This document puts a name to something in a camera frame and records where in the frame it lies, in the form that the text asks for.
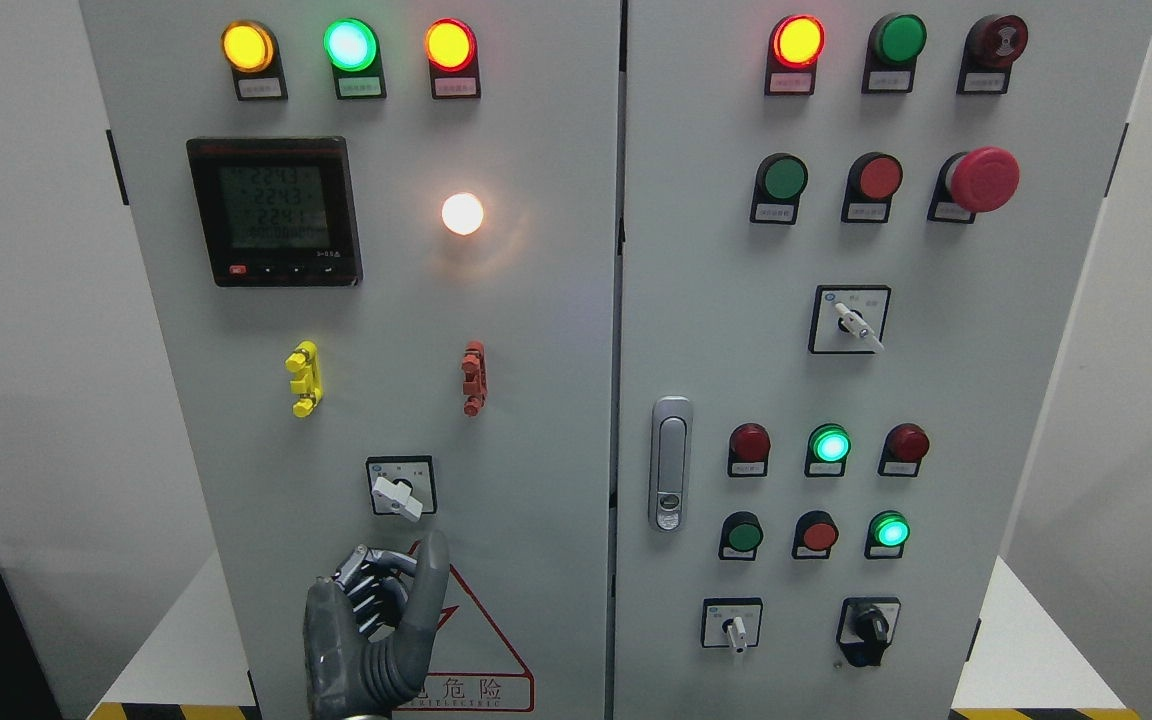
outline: yellow black hazard tape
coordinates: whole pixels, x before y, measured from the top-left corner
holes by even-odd
[[[952,710],[950,720],[1140,720],[1134,710]]]
[[[220,705],[142,705],[103,702],[88,720],[262,720],[257,707]]]

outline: yellow indicator light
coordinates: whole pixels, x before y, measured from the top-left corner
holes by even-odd
[[[787,68],[812,67],[823,50],[824,26],[812,15],[783,18],[772,33],[772,53]]]
[[[425,55],[446,73],[461,73],[470,67],[476,50],[473,31],[461,20],[438,20],[425,32]]]
[[[274,36],[256,20],[234,20],[220,33],[220,50],[238,73],[260,73],[274,63]]]
[[[444,225],[456,234],[472,234],[483,227],[483,202],[471,192],[456,192],[444,200]]]

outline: gray metal panel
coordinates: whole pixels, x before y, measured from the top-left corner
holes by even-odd
[[[861,96],[869,29],[919,13],[929,46],[909,96]],[[764,97],[771,29],[823,18],[812,97]],[[968,29],[1028,20],[1030,44],[1001,97],[955,96]],[[617,475],[617,717],[943,717],[1005,530],[1152,28],[1152,1],[1005,6],[685,3],[632,0],[628,32],[626,295]],[[1020,192],[977,223],[927,223],[941,164],[1000,145]],[[772,152],[810,181],[791,228],[751,225],[750,188]],[[896,156],[890,223],[838,221],[847,169]],[[890,285],[881,356],[806,351],[817,285]],[[654,532],[643,503],[652,404],[694,404],[689,520]],[[772,434],[765,479],[726,477],[728,434]],[[810,430],[851,433],[846,478],[803,477]],[[932,452],[916,479],[876,473],[888,429],[916,420]],[[803,511],[832,511],[828,561],[791,561]],[[865,560],[867,522],[900,509],[902,560]],[[717,559],[722,520],[759,515],[758,561]],[[759,647],[703,650],[705,597],[761,597]],[[842,665],[849,596],[902,601],[877,669]]]
[[[429,526],[447,533],[454,566],[536,675],[536,714],[602,712],[617,9],[83,3],[265,717],[305,714],[300,628],[314,575],[357,541],[406,548]],[[335,99],[321,33],[343,15],[379,35],[387,100]],[[430,99],[422,38],[444,15],[479,38],[480,100]],[[234,18],[273,29],[287,103],[234,99],[219,51]],[[361,287],[212,285],[184,142],[228,135],[347,138]],[[439,220],[462,190],[487,213],[468,241]],[[297,420],[282,364],[302,338],[319,343],[325,399]],[[486,346],[492,391],[475,419],[461,412],[470,340]],[[438,515],[372,516],[364,458],[420,454],[435,460]],[[571,629],[561,642],[556,619]],[[442,652],[495,669],[500,647],[467,646],[454,623]]]

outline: red terminal connector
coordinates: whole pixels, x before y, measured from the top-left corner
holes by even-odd
[[[488,403],[488,356],[482,342],[467,343],[461,370],[465,373],[465,381],[461,384],[461,392],[465,393],[465,415],[473,418]]]

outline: white switch knob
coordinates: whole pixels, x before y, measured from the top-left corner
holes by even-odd
[[[873,350],[874,353],[881,353],[884,350],[882,341],[878,340],[878,333],[874,332],[874,328],[870,327],[869,323],[865,323],[864,318],[861,318],[859,313],[856,313],[855,310],[851,310],[850,306],[842,304],[842,302],[835,302],[835,304],[833,304],[833,309],[835,309],[838,319],[842,323],[842,327],[844,327],[847,332],[851,333],[852,338],[857,338],[859,341],[867,344],[869,350]]]
[[[425,506],[412,497],[410,486],[407,486],[406,483],[393,483],[384,475],[380,475],[376,478],[376,483],[372,483],[371,495],[412,523],[420,520],[420,511],[425,510]]]
[[[727,632],[727,646],[732,647],[733,655],[741,655],[741,653],[749,650],[748,635],[745,635],[745,620],[741,615],[723,623],[723,632]]]

